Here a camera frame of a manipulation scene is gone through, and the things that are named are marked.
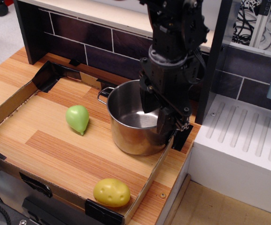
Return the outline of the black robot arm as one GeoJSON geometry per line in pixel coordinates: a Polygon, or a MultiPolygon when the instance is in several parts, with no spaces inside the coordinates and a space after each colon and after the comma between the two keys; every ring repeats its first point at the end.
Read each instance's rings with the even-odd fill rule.
{"type": "Polygon", "coordinates": [[[156,132],[183,131],[192,113],[188,92],[202,82],[206,64],[200,45],[207,41],[200,0],[143,0],[153,30],[148,56],[140,60],[143,111],[158,111],[156,132]]]}

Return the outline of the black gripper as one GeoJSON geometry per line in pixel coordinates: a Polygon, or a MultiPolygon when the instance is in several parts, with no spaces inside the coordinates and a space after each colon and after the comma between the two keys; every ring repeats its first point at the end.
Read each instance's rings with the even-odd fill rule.
{"type": "Polygon", "coordinates": [[[157,134],[166,141],[178,129],[187,129],[192,109],[191,84],[182,65],[165,66],[150,58],[140,59],[140,99],[144,113],[158,111],[157,134]]]}

